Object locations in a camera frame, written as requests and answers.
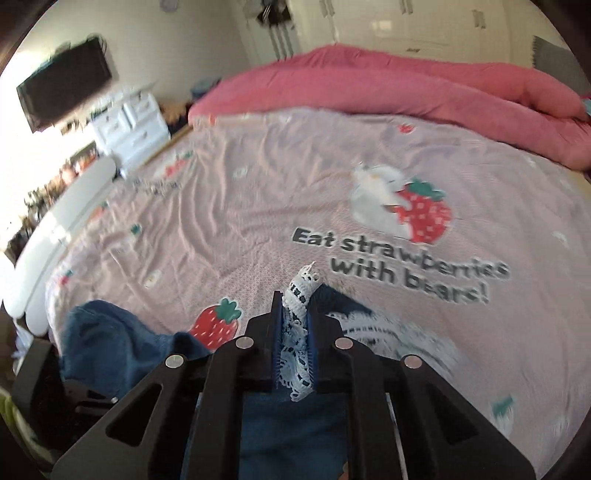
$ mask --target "black flat screen tv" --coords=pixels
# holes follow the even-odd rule
[[[111,77],[98,37],[53,57],[17,87],[31,131],[54,125],[104,87]]]

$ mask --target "gray cushion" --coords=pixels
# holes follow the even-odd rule
[[[591,83],[574,54],[540,37],[534,37],[534,68],[552,75],[579,95],[591,95]]]

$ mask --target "pink blanket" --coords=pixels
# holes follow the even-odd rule
[[[298,106],[460,125],[574,170],[591,168],[591,124],[577,94],[542,72],[508,64],[323,47],[222,82],[193,105],[189,119]]]

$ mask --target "white drawer unit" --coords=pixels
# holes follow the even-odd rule
[[[170,140],[158,102],[149,92],[114,105],[95,118],[90,127],[99,151],[115,159],[123,176],[142,166]]]

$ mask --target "metal screw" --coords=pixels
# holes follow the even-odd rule
[[[406,365],[409,368],[417,369],[417,368],[421,368],[423,364],[423,361],[421,360],[420,357],[416,356],[416,355],[409,355],[408,357],[406,357],[404,359],[404,365]]]
[[[255,344],[255,341],[250,338],[250,337],[240,337],[238,339],[236,339],[236,346],[238,348],[241,348],[243,350],[246,350],[250,347],[252,347],[252,345]]]
[[[337,338],[335,340],[335,347],[339,350],[349,350],[353,347],[353,340],[347,337]]]
[[[182,356],[171,355],[166,359],[166,361],[164,362],[164,365],[166,365],[168,368],[178,368],[183,363],[184,363],[184,359]]]

